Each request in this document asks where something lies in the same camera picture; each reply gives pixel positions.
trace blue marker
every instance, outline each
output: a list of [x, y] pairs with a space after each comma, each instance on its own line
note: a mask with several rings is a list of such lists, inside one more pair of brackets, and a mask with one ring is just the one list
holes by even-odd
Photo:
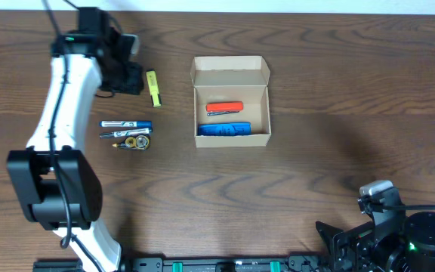
[[248, 122], [200, 125], [199, 136], [243, 136], [251, 134], [251, 124]]
[[102, 121], [102, 128], [152, 128], [152, 121]]

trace red object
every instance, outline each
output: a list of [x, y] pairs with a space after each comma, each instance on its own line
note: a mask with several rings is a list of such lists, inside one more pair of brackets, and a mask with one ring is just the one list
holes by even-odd
[[208, 113], [216, 113], [221, 111], [242, 111], [244, 107], [242, 102], [226, 102], [226, 103], [212, 103], [205, 106]]

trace cardboard box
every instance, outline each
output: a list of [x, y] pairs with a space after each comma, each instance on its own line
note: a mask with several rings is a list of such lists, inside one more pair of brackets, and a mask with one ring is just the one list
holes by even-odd
[[[196, 147], [264, 147], [271, 136], [268, 79], [270, 69], [261, 56], [195, 57], [190, 76], [194, 85]], [[209, 103], [242, 101], [240, 113], [207, 116]], [[251, 135], [198, 136], [198, 126], [250, 122]]]

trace wooden table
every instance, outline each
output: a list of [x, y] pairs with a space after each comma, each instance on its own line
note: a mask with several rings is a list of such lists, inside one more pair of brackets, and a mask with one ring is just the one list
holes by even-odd
[[[141, 96], [95, 99], [86, 157], [101, 217], [126, 249], [177, 256], [322, 252], [320, 220], [368, 220], [360, 186], [391, 179], [408, 204], [435, 203], [435, 17], [114, 13], [140, 36], [137, 61], [159, 77], [162, 109]], [[72, 29], [73, 12], [58, 12]], [[5, 160], [34, 132], [54, 34], [44, 12], [0, 11], [0, 270], [74, 258], [23, 217]], [[196, 149], [195, 56], [262, 55], [271, 68], [266, 148]], [[100, 120], [152, 120], [151, 148], [101, 141]]]

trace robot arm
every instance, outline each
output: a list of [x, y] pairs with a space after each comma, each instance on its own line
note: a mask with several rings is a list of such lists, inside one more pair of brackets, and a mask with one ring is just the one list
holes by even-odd
[[26, 218], [58, 236], [66, 236], [66, 213], [57, 182], [45, 179], [51, 171], [48, 129], [64, 84], [65, 54], [68, 81], [57, 112], [54, 143], [60, 172], [64, 173], [61, 179], [69, 199], [72, 235], [78, 239], [70, 246], [81, 259], [84, 271], [115, 271], [119, 269], [122, 249], [99, 218], [102, 188], [83, 156], [85, 131], [98, 88], [139, 94], [143, 87], [141, 67], [128, 61], [137, 52], [139, 41], [137, 36], [116, 32], [110, 27], [108, 13], [97, 8], [79, 8], [78, 23], [78, 30], [57, 37], [64, 39], [69, 50], [62, 52], [53, 47], [51, 86], [42, 117], [26, 150], [10, 152], [8, 172]]
[[[84, 153], [88, 117], [95, 93], [102, 84], [102, 72], [95, 57], [70, 54], [67, 58], [71, 70], [54, 127], [55, 147], [56, 150], [62, 150], [63, 146], [68, 146]], [[53, 58], [51, 70], [51, 85], [45, 108], [35, 133], [26, 145], [35, 151], [50, 150], [48, 129], [62, 84], [63, 57]]]

